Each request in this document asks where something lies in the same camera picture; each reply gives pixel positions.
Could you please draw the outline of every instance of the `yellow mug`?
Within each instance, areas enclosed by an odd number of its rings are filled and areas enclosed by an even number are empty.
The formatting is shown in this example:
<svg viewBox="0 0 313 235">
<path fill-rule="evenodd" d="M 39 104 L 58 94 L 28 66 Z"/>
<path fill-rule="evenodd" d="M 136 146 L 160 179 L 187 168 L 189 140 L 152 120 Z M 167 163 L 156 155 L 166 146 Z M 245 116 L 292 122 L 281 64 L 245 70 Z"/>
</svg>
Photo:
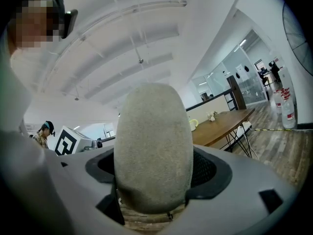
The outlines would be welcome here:
<svg viewBox="0 0 313 235">
<path fill-rule="evenodd" d="M 192 119 L 189 121 L 191 131 L 194 131 L 196 127 L 199 125 L 198 120 Z"/>
</svg>

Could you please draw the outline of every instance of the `red label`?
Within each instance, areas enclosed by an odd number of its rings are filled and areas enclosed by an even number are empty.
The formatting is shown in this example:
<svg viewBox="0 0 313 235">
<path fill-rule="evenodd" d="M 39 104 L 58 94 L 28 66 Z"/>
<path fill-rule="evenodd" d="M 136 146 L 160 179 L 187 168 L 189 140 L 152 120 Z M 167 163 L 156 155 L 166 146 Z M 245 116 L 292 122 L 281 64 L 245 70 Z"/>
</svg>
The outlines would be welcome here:
<svg viewBox="0 0 313 235">
<path fill-rule="evenodd" d="M 294 113 L 288 114 L 287 120 L 292 120 L 292 119 L 294 119 Z"/>
</svg>

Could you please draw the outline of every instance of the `blue headband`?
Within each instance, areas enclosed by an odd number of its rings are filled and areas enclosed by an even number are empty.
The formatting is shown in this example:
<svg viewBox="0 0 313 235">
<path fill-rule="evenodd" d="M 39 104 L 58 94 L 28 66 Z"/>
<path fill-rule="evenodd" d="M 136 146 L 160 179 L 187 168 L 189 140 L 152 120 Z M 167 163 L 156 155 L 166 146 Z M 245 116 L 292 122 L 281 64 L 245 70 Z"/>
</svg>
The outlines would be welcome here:
<svg viewBox="0 0 313 235">
<path fill-rule="evenodd" d="M 50 130 L 50 126 L 49 126 L 48 122 L 45 122 L 44 124 L 45 124 L 45 125 L 48 127 L 48 129 Z"/>
</svg>

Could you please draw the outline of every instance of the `fluorescent light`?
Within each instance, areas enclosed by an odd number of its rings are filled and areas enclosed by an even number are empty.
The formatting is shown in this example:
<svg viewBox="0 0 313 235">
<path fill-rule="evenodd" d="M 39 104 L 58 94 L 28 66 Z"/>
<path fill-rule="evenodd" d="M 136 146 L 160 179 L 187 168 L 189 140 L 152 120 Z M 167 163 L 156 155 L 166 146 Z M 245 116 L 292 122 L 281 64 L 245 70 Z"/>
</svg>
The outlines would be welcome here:
<svg viewBox="0 0 313 235">
<path fill-rule="evenodd" d="M 235 48 L 234 52 L 236 52 L 239 48 L 240 48 L 240 46 L 238 46 L 237 48 Z"/>
<path fill-rule="evenodd" d="M 239 45 L 243 45 L 246 42 L 246 39 L 244 39 Z"/>
</svg>

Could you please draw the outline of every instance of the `wooden floor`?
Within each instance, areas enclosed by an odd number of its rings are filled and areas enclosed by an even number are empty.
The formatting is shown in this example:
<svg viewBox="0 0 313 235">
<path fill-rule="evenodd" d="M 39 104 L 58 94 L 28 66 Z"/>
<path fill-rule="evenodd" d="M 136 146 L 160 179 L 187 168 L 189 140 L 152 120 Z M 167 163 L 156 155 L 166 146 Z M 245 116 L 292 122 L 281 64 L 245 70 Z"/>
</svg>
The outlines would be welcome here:
<svg viewBox="0 0 313 235">
<path fill-rule="evenodd" d="M 252 128 L 283 129 L 281 115 L 276 113 L 272 92 L 268 88 L 270 101 L 251 106 L 255 112 L 249 118 Z M 271 166 L 279 175 L 300 189 L 313 161 L 312 131 L 249 131 L 248 139 L 261 162 Z M 236 144 L 233 153 L 246 156 Z M 184 205 L 173 210 L 173 221 L 183 211 Z M 145 215 L 137 213 L 121 204 L 125 227 L 141 234 L 156 234 L 170 224 L 167 214 Z"/>
<path fill-rule="evenodd" d="M 249 107 L 255 108 L 249 118 L 252 129 L 284 128 L 281 115 L 276 113 L 273 90 L 274 87 L 268 89 L 270 101 Z M 270 165 L 297 189 L 302 187 L 313 161 L 313 131 L 250 130 L 247 136 L 261 162 Z M 234 146 L 233 153 L 246 156 L 238 144 Z"/>
</svg>

